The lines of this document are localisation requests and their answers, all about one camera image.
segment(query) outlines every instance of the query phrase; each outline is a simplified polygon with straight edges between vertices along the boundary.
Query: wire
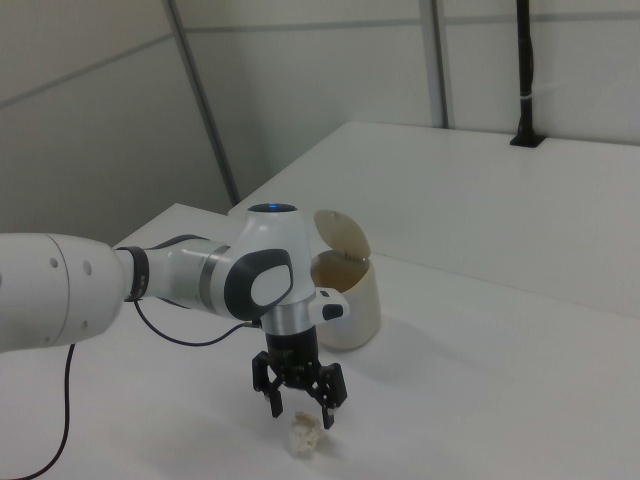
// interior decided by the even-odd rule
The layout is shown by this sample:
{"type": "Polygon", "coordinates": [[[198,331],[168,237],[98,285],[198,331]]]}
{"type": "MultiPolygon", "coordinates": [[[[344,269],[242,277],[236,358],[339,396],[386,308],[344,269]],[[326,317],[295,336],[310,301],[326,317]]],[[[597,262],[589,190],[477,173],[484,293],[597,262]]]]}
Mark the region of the wire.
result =
{"type": "Polygon", "coordinates": [[[207,347],[209,345],[214,345],[218,342],[221,342],[236,330],[240,330],[242,327],[257,328],[259,326],[259,321],[243,322],[233,327],[224,335],[218,338],[215,338],[213,340],[210,340],[208,342],[201,342],[201,343],[185,342],[183,340],[178,340],[176,338],[172,338],[169,335],[162,333],[160,330],[158,330],[156,327],[154,327],[151,324],[151,322],[147,319],[147,317],[144,316],[144,313],[142,313],[142,310],[140,309],[140,305],[138,304],[138,300],[135,300],[133,304],[135,305],[136,310],[138,311],[138,315],[140,315],[140,318],[142,319],[142,321],[147,325],[147,327],[153,330],[154,333],[160,335],[162,338],[164,338],[165,340],[168,340],[169,342],[177,343],[178,345],[184,345],[185,347],[207,347]]]}
{"type": "Polygon", "coordinates": [[[37,478],[47,470],[49,470],[51,467],[53,467],[60,458],[60,455],[62,455],[62,451],[67,444],[67,438],[69,437],[69,422],[71,420],[71,412],[69,408],[69,373],[71,371],[71,358],[73,357],[73,351],[75,350],[75,348],[75,343],[69,347],[69,353],[67,354],[67,363],[64,367],[64,433],[62,434],[62,441],[60,442],[58,451],[51,459],[51,461],[47,464],[47,466],[42,470],[38,470],[36,473],[32,473],[31,475],[26,477],[11,478],[6,480],[31,480],[33,478],[37,478]]]}
{"type": "MultiPolygon", "coordinates": [[[[169,342],[177,343],[178,345],[185,345],[187,347],[206,347],[208,345],[214,345],[218,342],[221,342],[222,340],[227,338],[229,335],[231,335],[233,332],[235,332],[236,330],[240,330],[243,327],[257,328],[260,326],[259,320],[254,320],[253,322],[243,322],[233,327],[224,335],[218,338],[215,338],[213,340],[210,340],[208,342],[202,342],[202,343],[185,342],[182,340],[171,338],[170,336],[162,333],[160,330],[158,330],[156,327],[154,327],[151,324],[151,322],[147,319],[147,317],[144,316],[144,313],[142,313],[142,310],[140,309],[140,305],[138,305],[138,301],[136,300],[133,303],[136,306],[136,310],[138,311],[140,318],[142,318],[142,321],[146,323],[151,330],[153,330],[155,333],[160,335],[165,340],[168,340],[169,342]]],[[[69,353],[67,354],[67,363],[64,369],[64,433],[62,434],[62,441],[60,442],[58,451],[56,452],[55,456],[51,459],[51,461],[44,468],[42,468],[41,470],[38,470],[36,473],[32,473],[31,475],[28,475],[26,477],[0,479],[0,480],[32,480],[34,478],[37,478],[43,473],[47,472],[51,467],[53,467],[55,463],[58,461],[58,459],[60,458],[60,456],[62,455],[62,452],[64,451],[64,447],[67,444],[67,438],[69,438],[69,424],[71,421],[71,408],[70,408],[70,402],[69,402],[69,376],[71,372],[71,359],[73,358],[73,351],[75,350],[75,348],[76,348],[75,343],[69,347],[69,353]]]]}

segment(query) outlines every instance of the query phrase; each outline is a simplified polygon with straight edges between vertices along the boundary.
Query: black pole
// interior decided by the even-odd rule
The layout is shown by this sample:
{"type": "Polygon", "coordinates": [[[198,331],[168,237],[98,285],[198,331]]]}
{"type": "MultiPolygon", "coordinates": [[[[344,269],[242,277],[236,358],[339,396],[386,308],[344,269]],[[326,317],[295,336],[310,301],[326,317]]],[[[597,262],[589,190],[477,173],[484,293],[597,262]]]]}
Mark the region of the black pole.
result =
{"type": "Polygon", "coordinates": [[[544,140],[533,130],[533,45],[529,29],[529,0],[517,0],[518,6],[518,59],[520,62],[520,123],[511,145],[535,148],[544,140]]]}

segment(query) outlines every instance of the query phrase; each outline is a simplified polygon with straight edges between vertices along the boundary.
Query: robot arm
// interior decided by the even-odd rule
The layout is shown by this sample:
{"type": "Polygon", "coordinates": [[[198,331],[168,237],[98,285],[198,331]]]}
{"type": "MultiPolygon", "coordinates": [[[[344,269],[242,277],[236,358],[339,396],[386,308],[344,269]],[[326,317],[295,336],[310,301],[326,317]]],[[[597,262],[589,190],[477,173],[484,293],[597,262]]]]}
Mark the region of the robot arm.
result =
{"type": "Polygon", "coordinates": [[[340,366],[318,361],[315,325],[349,314],[335,290],[316,289],[304,221],[289,205],[249,209],[227,246],[181,236],[154,248],[112,250],[63,235],[0,235],[0,353],[76,343],[104,332],[123,300],[158,297],[238,320],[261,320],[268,352],[253,361],[254,389],[282,412],[280,385],[323,408],[346,398],[340,366]],[[268,378],[271,368],[276,379],[268,378]]]}

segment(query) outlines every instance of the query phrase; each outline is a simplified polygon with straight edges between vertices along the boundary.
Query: bin lid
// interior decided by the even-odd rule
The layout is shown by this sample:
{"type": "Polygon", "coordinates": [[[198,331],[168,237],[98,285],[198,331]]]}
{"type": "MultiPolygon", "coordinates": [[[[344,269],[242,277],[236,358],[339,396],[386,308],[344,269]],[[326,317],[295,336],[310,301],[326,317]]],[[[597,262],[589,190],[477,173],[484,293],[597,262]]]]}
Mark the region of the bin lid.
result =
{"type": "Polygon", "coordinates": [[[318,210],[313,219],[322,240],[334,250],[358,260],[371,255],[362,228],[348,215],[335,210],[318,210]]]}

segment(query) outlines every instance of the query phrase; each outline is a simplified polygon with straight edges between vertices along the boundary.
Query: white wall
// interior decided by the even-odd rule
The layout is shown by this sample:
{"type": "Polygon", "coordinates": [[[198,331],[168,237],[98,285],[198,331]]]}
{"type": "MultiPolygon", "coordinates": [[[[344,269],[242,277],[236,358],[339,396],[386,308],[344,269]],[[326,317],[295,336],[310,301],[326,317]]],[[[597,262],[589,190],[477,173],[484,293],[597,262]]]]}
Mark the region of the white wall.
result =
{"type": "MultiPolygon", "coordinates": [[[[452,128],[515,132],[516,2],[444,0],[452,128]]],[[[640,2],[531,2],[534,123],[557,138],[640,144],[640,2]]]]}
{"type": "Polygon", "coordinates": [[[0,3],[0,168],[0,232],[230,206],[161,0],[0,3]]]}
{"type": "Polygon", "coordinates": [[[177,5],[242,197],[349,120],[440,121],[418,0],[177,5]]]}

